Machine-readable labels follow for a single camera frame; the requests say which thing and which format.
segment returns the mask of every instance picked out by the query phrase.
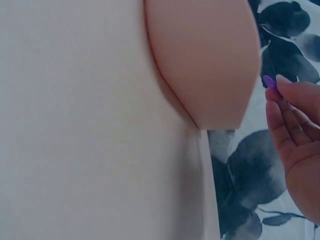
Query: fingernail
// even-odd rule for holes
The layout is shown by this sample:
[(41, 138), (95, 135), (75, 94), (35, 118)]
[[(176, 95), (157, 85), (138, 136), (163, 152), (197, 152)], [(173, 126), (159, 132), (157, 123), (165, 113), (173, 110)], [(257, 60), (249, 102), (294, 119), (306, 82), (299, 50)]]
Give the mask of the fingernail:
[(288, 85), (291, 84), (291, 81), (284, 76), (278, 74), (276, 77), (276, 84), (277, 85)]

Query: purple clip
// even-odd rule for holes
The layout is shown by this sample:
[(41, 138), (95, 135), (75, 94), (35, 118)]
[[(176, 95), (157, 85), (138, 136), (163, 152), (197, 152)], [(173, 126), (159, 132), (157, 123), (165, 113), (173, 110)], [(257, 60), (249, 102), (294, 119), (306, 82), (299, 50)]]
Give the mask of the purple clip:
[(271, 77), (269, 77), (268, 75), (264, 75), (262, 78), (263, 78), (265, 84), (268, 86), (268, 88), (272, 88), (272, 89), (278, 91), (277, 82), (276, 81), (273, 81), (273, 79)]

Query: white surface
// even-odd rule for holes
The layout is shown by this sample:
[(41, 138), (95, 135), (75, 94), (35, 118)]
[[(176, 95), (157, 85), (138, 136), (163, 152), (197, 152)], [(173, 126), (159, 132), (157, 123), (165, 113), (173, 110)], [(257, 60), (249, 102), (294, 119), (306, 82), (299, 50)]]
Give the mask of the white surface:
[(1, 1), (2, 240), (204, 236), (213, 177), (143, 21), (139, 0)]

